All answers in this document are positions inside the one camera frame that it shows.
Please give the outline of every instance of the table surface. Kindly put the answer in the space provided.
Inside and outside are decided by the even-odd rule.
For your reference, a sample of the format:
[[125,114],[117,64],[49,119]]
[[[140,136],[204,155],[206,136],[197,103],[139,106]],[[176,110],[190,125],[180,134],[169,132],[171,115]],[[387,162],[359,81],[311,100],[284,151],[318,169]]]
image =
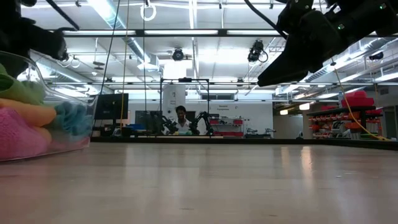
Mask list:
[[397,223],[398,153],[111,144],[0,165],[2,223]]

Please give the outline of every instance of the pipe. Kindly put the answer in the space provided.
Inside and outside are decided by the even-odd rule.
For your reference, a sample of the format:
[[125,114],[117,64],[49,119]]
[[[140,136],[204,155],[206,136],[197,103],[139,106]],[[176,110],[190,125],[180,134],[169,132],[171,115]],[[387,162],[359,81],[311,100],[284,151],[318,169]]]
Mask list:
[[335,66],[328,64],[328,65],[324,66],[323,68],[321,68],[319,71],[306,77],[304,79],[304,81],[311,82],[316,78],[322,77],[324,75],[327,75],[327,74],[333,72],[335,69],[339,69],[351,62],[356,61],[358,58],[368,57],[368,56],[376,53],[383,46],[390,44],[396,40],[398,40],[398,39],[394,38],[394,37],[377,38],[377,39],[371,41],[370,43],[366,44],[364,47],[361,46],[361,41],[359,41],[356,43],[356,44],[359,44],[359,49],[357,51],[350,53],[348,55],[348,57],[345,55],[345,56],[342,56],[342,57],[336,59]]
[[[87,0],[90,6],[98,13],[99,16],[109,25],[111,29],[113,29],[113,25],[115,24],[116,20],[116,27],[115,29],[126,29],[126,25],[123,22],[120,14],[116,17],[116,8],[113,4],[112,0]],[[133,37],[123,37],[122,38],[125,43],[129,46],[131,51],[137,56],[137,59],[141,62],[150,62],[150,56],[147,55],[142,47],[137,43],[135,38]]]

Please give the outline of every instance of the computer monitor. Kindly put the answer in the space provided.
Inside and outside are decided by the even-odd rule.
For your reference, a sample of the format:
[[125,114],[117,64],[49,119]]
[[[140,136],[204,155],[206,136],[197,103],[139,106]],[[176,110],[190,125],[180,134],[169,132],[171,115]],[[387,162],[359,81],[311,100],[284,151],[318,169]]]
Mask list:
[[128,119],[129,94],[99,95],[94,119]]

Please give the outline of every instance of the person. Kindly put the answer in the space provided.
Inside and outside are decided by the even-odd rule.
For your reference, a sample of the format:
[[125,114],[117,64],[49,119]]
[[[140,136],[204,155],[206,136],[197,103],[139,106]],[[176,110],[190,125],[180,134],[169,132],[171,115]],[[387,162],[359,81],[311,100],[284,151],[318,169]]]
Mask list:
[[185,107],[178,106],[176,107],[175,112],[177,113],[177,118],[178,118],[178,122],[175,127],[178,128],[178,131],[189,131],[189,125],[191,122],[189,122],[189,120],[187,120],[185,117],[187,113]]

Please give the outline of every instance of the ceiling-mounted camera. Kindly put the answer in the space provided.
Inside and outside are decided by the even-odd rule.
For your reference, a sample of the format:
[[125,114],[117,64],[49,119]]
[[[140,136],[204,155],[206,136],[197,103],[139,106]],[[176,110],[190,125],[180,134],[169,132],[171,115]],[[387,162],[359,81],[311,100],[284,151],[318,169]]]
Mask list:
[[267,59],[262,61],[262,60],[260,60],[260,57],[262,54],[267,55],[267,53],[264,51],[264,44],[262,43],[262,40],[256,40],[255,43],[253,44],[253,46],[250,48],[250,52],[248,55],[248,61],[250,63],[255,63],[257,61],[264,63],[268,60],[268,55],[267,55]]
[[172,55],[173,60],[175,61],[181,61],[184,59],[184,53],[182,52],[182,49],[177,48],[174,50],[174,53]]

